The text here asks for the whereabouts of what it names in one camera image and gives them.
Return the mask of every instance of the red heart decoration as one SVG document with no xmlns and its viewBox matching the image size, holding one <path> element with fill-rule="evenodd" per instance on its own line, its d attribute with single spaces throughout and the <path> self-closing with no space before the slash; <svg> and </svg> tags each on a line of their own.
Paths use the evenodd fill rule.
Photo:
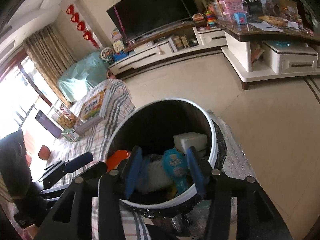
<svg viewBox="0 0 320 240">
<path fill-rule="evenodd" d="M 75 12 L 75 7 L 73 6 L 73 4 L 70 4 L 68 9 L 66 10 L 67 14 L 73 15 Z"/>
<path fill-rule="evenodd" d="M 94 40 L 94 38 L 92 37 L 92 32 L 91 31 L 86 31 L 83 35 L 83 38 L 87 41 L 91 41 L 92 45 L 95 46 L 97 49 L 99 49 L 99 45 L 98 43 Z"/>
<path fill-rule="evenodd" d="M 84 35 L 83 35 L 83 38 L 84 38 L 85 40 L 87 40 L 87 41 L 92 40 L 92 33 L 91 33 L 91 31 L 86 31 L 86 32 L 84 33 Z"/>
<path fill-rule="evenodd" d="M 84 31 L 85 30 L 85 22 L 84 21 L 81 21 L 81 22 L 78 23 L 77 30 L 79 30 L 79 31 Z"/>
<path fill-rule="evenodd" d="M 71 21 L 74 23 L 78 23 L 80 19 L 79 13 L 76 12 L 72 17 L 71 17 Z"/>
</svg>

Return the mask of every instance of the purple bottle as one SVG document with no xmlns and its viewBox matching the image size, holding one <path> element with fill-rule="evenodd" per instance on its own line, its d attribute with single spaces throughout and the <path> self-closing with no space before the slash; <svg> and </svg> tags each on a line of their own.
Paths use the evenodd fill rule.
<svg viewBox="0 0 320 240">
<path fill-rule="evenodd" d="M 56 126 L 41 110 L 36 115 L 36 120 L 46 128 L 55 138 L 59 138 L 61 135 L 61 129 Z"/>
</svg>

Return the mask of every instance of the jar of cookies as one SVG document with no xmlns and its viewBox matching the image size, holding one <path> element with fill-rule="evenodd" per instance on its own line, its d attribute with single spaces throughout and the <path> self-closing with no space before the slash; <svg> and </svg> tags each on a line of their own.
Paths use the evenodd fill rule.
<svg viewBox="0 0 320 240">
<path fill-rule="evenodd" d="M 78 117 L 76 117 L 76 115 L 60 101 L 52 106 L 50 112 L 49 116 L 51 116 L 63 129 L 73 128 L 78 120 Z"/>
</svg>

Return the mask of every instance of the window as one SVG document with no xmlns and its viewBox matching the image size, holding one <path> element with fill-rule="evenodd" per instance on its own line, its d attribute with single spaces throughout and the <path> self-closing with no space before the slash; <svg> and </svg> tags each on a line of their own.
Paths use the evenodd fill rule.
<svg viewBox="0 0 320 240">
<path fill-rule="evenodd" d="M 0 138 L 22 129 L 28 153 L 37 154 L 54 137 L 35 120 L 36 114 L 48 113 L 57 100 L 26 53 L 18 54 L 0 78 Z"/>
</svg>

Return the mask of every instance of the metal screw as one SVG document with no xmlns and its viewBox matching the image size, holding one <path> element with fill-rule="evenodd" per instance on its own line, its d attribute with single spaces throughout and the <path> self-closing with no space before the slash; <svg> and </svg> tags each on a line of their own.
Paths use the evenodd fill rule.
<svg viewBox="0 0 320 240">
<path fill-rule="evenodd" d="M 109 172 L 109 174 L 110 174 L 111 176 L 116 176 L 116 175 L 119 174 L 119 171 L 116 170 L 116 169 L 114 169 L 114 170 L 111 170 L 111 171 Z"/>
<path fill-rule="evenodd" d="M 218 175 L 221 174 L 221 171 L 219 171 L 219 170 L 212 170 L 212 171 L 211 171 L 211 174 L 218 176 Z"/>
<path fill-rule="evenodd" d="M 245 178 L 245 180 L 249 183 L 255 183 L 256 182 L 256 179 L 254 177 L 251 177 L 251 176 L 248 176 Z"/>
<path fill-rule="evenodd" d="M 75 183 L 80 184 L 84 181 L 84 179 L 82 177 L 78 177 L 75 179 Z"/>
</svg>

